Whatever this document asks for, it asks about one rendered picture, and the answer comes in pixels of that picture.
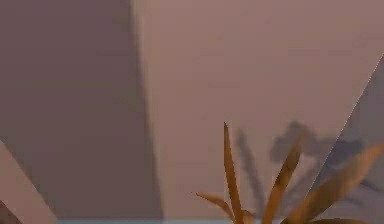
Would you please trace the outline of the orange-brown house plant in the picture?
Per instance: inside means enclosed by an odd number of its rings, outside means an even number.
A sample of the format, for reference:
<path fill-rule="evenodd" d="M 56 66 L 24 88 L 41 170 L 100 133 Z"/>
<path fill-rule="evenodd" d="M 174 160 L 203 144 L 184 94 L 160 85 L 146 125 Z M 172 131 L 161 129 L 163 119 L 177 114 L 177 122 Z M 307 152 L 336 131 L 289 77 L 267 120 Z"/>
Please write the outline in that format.
<path fill-rule="evenodd" d="M 228 215 L 232 224 L 254 224 L 255 218 L 252 213 L 241 206 L 227 123 L 224 123 L 223 130 L 224 170 L 231 205 L 228 205 L 227 202 L 216 195 L 197 193 L 197 196 L 220 207 Z M 292 144 L 271 189 L 261 224 L 273 224 L 275 213 L 299 163 L 306 135 L 307 133 L 303 132 Z M 316 220 L 316 217 L 349 194 L 356 185 L 360 184 L 373 164 L 383 154 L 384 144 L 381 144 L 365 149 L 354 156 L 334 176 L 310 191 L 300 204 L 279 224 L 368 224 L 365 221 L 350 218 Z"/>

